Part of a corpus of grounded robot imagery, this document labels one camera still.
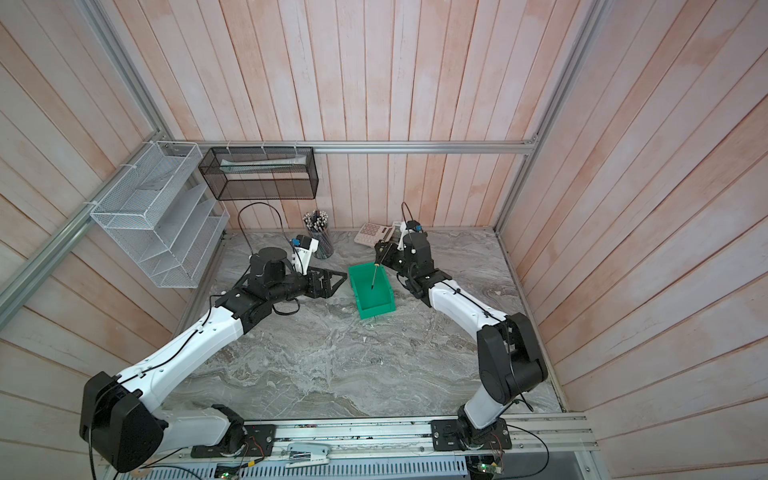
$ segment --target wooden wall panel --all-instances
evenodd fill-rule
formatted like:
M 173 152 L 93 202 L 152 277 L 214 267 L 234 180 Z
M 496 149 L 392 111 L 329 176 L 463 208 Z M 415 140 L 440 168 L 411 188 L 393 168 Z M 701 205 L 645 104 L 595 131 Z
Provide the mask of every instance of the wooden wall panel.
M 502 232 L 615 478 L 766 472 L 766 21 L 614 4 Z
M 201 17 L 186 20 L 198 28 Z M 216 61 L 204 46 L 195 55 Z M 5 282 L 153 128 L 74 0 L 2 3 L 0 88 Z M 232 125 L 240 128 L 239 121 Z M 186 306 L 184 292 L 155 287 L 97 229 L 0 330 L 6 472 L 88 477 L 87 446 L 78 436 L 83 385 L 164 345 Z
M 102 3 L 141 76 L 149 77 L 145 81 L 174 136 L 219 141 L 530 138 L 590 5 L 589 0 Z M 626 7 L 627 15 L 640 12 L 641 22 L 651 3 Z M 514 159 L 333 155 L 320 161 L 327 162 L 321 166 L 327 172 L 320 174 L 325 184 L 319 203 L 271 203 L 291 227 L 301 227 L 301 215 L 320 204 L 334 210 L 336 227 L 390 223 L 400 218 L 402 201 L 426 226 L 486 227 L 513 183 L 508 177 L 517 172 L 511 168 Z M 244 214 L 243 225 L 274 228 L 265 216 Z

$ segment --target black mesh basket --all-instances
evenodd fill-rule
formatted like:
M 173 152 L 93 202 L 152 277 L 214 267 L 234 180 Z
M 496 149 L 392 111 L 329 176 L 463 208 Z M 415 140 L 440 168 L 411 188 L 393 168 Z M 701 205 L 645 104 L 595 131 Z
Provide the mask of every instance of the black mesh basket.
M 214 147 L 200 172 L 218 200 L 310 199 L 317 193 L 311 147 Z

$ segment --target calculator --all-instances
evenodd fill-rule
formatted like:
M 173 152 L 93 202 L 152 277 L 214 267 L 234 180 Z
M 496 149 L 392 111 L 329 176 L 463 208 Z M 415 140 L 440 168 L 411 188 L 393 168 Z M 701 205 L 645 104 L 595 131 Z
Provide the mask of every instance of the calculator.
M 374 247 L 379 241 L 387 241 L 392 238 L 396 225 L 387 227 L 386 225 L 377 225 L 376 223 L 366 223 L 360 227 L 360 231 L 355 235 L 355 243 Z

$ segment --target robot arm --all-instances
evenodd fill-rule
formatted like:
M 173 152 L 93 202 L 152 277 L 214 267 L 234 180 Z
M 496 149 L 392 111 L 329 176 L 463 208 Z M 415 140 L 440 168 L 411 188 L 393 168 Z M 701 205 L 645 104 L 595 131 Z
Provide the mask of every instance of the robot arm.
M 399 240 L 374 246 L 376 263 L 405 277 L 405 287 L 424 304 L 445 313 L 478 342 L 482 384 L 458 410 L 459 438 L 465 446 L 482 445 L 512 400 L 548 377 L 531 320 L 508 315 L 462 290 L 435 268 L 427 233 L 419 222 L 403 222 Z
M 226 406 L 190 412 L 160 410 L 165 397 L 225 345 L 248 333 L 273 312 L 275 303 L 331 297 L 346 273 L 309 266 L 317 240 L 299 235 L 293 257 L 267 247 L 216 306 L 158 351 L 114 377 L 100 372 L 86 382 L 80 437 L 119 472 L 139 467 L 156 451 L 216 445 L 235 453 L 243 444 L 243 419 Z

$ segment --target black cable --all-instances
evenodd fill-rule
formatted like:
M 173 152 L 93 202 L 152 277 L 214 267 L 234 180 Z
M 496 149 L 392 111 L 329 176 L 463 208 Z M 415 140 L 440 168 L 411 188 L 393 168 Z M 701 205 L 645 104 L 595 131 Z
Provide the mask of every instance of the black cable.
M 402 221 L 406 221 L 406 212 L 402 209 L 402 207 L 405 206 L 408 210 L 408 215 L 411 216 L 411 220 L 413 220 L 413 214 L 411 213 L 411 209 L 408 207 L 408 204 L 406 202 L 402 202 L 400 204 L 400 213 L 402 214 Z
M 88 429 L 88 460 L 91 462 L 91 476 L 93 477 L 93 480 L 96 480 L 96 468 L 94 467 L 93 429 Z
M 197 478 L 198 480 L 203 480 L 197 473 L 192 472 L 190 469 L 184 468 L 184 467 L 177 467 L 176 465 L 155 465 L 154 467 L 151 467 L 151 468 L 178 468 L 179 470 L 184 470 L 186 473 L 194 475 L 194 477 Z
M 281 312 L 278 309 L 276 309 L 274 305 L 272 305 L 272 311 L 275 312 L 276 314 L 282 315 L 282 316 L 289 316 L 289 315 L 293 315 L 294 313 L 298 313 L 299 310 L 301 309 L 301 303 L 299 303 L 299 299 L 297 299 L 297 298 L 286 299 L 287 302 L 289 302 L 291 300 L 295 300 L 296 301 L 296 309 L 293 312 Z
M 521 431 L 523 431 L 523 432 L 525 432 L 525 433 L 528 433 L 529 435 L 533 435 L 534 437 L 536 437 L 536 439 L 537 439 L 539 442 L 541 442 L 541 444 L 544 446 L 544 449 L 547 451 L 547 461 L 546 461 L 546 462 L 544 462 L 544 466 L 543 466 L 543 467 L 541 467 L 541 468 L 540 468 L 539 470 L 537 470 L 536 472 L 533 472 L 533 473 L 529 473 L 529 474 L 527 474 L 527 475 L 516 475 L 516 476 L 512 476 L 512 477 L 498 477 L 498 478 L 494 478 L 494 480 L 515 480 L 516 478 L 528 478 L 528 477 L 532 477 L 532 476 L 534 476 L 534 475 L 538 475 L 538 474 L 542 473 L 542 472 L 544 471 L 544 469 L 545 469 L 545 468 L 547 468 L 547 465 L 549 465 L 549 447 L 547 447 L 547 444 L 546 444 L 546 443 L 544 443 L 544 440 L 542 440 L 540 436 L 536 435 L 536 434 L 535 434 L 535 433 L 533 433 L 533 432 L 529 432 L 529 431 L 528 431 L 528 430 L 526 430 L 526 429 L 522 429 L 522 428 L 520 428 L 520 427 L 516 427 L 516 426 L 514 426 L 514 425 L 507 425 L 507 427 L 512 427 L 513 429 L 521 430 Z
M 304 263 L 301 261 L 301 257 L 299 257 L 299 252 L 296 251 L 296 246 L 293 245 L 293 242 L 290 241 L 288 236 L 286 235 L 286 229 L 285 227 L 283 227 L 283 217 L 280 215 L 280 212 L 277 211 L 275 207 L 273 207 L 272 205 L 269 205 L 267 202 L 253 202 L 253 203 L 247 204 L 245 207 L 241 208 L 240 211 L 237 212 L 237 226 L 240 227 L 240 232 L 242 232 L 243 237 L 245 238 L 245 243 L 248 244 L 248 250 L 250 250 L 250 254 L 253 255 L 253 246 L 250 244 L 250 240 L 248 240 L 248 236 L 245 234 L 245 229 L 243 228 L 243 221 L 240 219 L 240 214 L 243 213 L 243 210 L 247 209 L 248 207 L 252 207 L 253 205 L 267 205 L 272 210 L 275 210 L 275 213 L 277 214 L 277 219 L 280 220 L 280 230 L 283 232 L 283 237 L 286 239 L 286 242 L 288 242 L 291 249 L 293 249 L 293 253 L 296 254 L 296 258 L 299 259 L 299 265 L 301 266 L 301 271 L 303 273 Z
M 177 449 L 177 450 L 173 450 L 171 453 L 169 453 L 168 455 L 165 455 L 165 456 L 164 456 L 163 458 L 161 458 L 160 460 L 155 460 L 155 461 L 154 461 L 154 462 L 152 462 L 152 463 L 147 463 L 146 465 L 144 465 L 144 466 L 141 466 L 141 467 L 139 467 L 139 468 L 146 468 L 146 467 L 148 467 L 148 466 L 151 466 L 151 465 L 154 465 L 154 464 L 156 464 L 156 463 L 158 463 L 158 462 L 162 462 L 163 460 L 165 460 L 166 458 L 170 457 L 170 456 L 171 456 L 171 455 L 173 455 L 174 453 L 176 453 L 176 452 L 179 452 L 180 450 L 184 450 L 185 448 L 186 448 L 186 447 L 181 447 L 180 449 Z

